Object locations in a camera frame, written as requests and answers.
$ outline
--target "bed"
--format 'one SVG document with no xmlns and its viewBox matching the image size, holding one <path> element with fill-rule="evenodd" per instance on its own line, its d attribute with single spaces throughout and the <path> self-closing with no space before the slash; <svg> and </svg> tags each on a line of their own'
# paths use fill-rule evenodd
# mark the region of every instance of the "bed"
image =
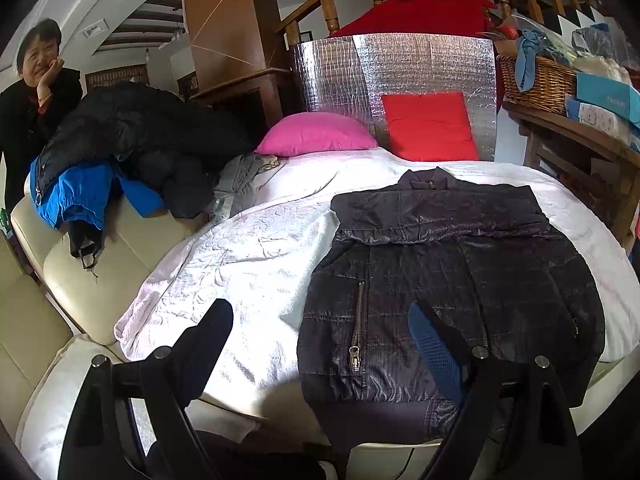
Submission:
<svg viewBox="0 0 640 480">
<path fill-rule="evenodd" d="M 574 409 L 583 431 L 640 369 L 640 285 L 610 231 L 571 192 L 512 164 L 407 162 L 383 148 L 286 159 L 255 179 L 252 208 L 204 228 L 162 260 L 114 328 L 124 355 L 142 359 L 172 345 L 213 299 L 225 298 L 234 307 L 234 329 L 205 397 L 267 418 L 292 437 L 326 442 L 302 398 L 296 344 L 310 274 L 337 228 L 331 197 L 388 186 L 408 169 L 435 166 L 479 184 L 531 186 L 551 223 L 590 267 L 604 307 L 606 346 L 585 403 Z"/>
</svg>

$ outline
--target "black coat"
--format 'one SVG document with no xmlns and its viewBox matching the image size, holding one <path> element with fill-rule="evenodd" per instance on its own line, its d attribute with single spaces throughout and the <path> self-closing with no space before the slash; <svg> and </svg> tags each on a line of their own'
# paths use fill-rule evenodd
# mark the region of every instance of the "black coat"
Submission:
<svg viewBox="0 0 640 480">
<path fill-rule="evenodd" d="M 111 159 L 159 192 L 176 218 L 193 218 L 213 199 L 222 167 L 251 148 L 240 124 L 223 112 L 140 83 L 95 88 L 42 150 L 36 202 L 68 168 Z"/>
<path fill-rule="evenodd" d="M 334 446 L 418 444 L 450 428 L 457 408 L 408 330 L 414 300 L 470 348 L 516 362 L 546 356 L 569 404 L 582 403 L 604 313 L 584 259 L 528 186 L 408 171 L 395 186 L 337 195 L 332 209 L 340 226 L 311 278 L 298 369 Z"/>
<path fill-rule="evenodd" d="M 0 94 L 0 157 L 4 153 L 6 185 L 4 207 L 8 213 L 24 196 L 24 181 L 31 162 L 52 137 L 62 119 L 80 102 L 78 70 L 63 68 L 50 87 L 47 110 L 38 113 L 35 88 L 20 80 Z"/>
</svg>

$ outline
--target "woman's hand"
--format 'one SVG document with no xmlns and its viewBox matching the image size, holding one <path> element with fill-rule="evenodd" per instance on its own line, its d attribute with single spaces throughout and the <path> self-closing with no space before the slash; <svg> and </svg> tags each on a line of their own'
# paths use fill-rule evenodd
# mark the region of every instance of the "woman's hand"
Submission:
<svg viewBox="0 0 640 480">
<path fill-rule="evenodd" d="M 45 72 L 44 76 L 40 78 L 40 82 L 38 83 L 38 97 L 40 97 L 40 87 L 44 86 L 48 89 L 56 80 L 64 65 L 65 61 L 59 57 L 53 59 L 51 63 L 49 63 L 49 70 Z"/>
</svg>

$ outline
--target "red cushion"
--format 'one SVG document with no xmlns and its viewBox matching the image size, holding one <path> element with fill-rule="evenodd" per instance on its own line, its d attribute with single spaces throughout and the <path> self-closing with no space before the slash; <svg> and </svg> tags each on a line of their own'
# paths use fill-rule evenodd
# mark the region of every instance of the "red cushion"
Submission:
<svg viewBox="0 0 640 480">
<path fill-rule="evenodd" d="M 404 160 L 480 160 L 462 92 L 383 95 L 390 150 Z"/>
<path fill-rule="evenodd" d="M 489 0 L 387 0 L 334 32 L 332 38 L 379 32 L 476 36 L 484 32 Z"/>
</svg>

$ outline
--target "wicker basket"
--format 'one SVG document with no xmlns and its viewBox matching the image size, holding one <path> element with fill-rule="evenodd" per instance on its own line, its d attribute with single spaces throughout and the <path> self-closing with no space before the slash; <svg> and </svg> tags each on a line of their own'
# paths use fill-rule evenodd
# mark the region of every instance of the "wicker basket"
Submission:
<svg viewBox="0 0 640 480">
<path fill-rule="evenodd" d="M 536 78 L 533 87 L 521 92 L 514 77 L 516 58 L 500 54 L 497 60 L 502 72 L 506 99 L 522 106 L 566 115 L 564 99 L 567 94 L 575 96 L 575 70 L 552 59 L 536 56 Z"/>
</svg>

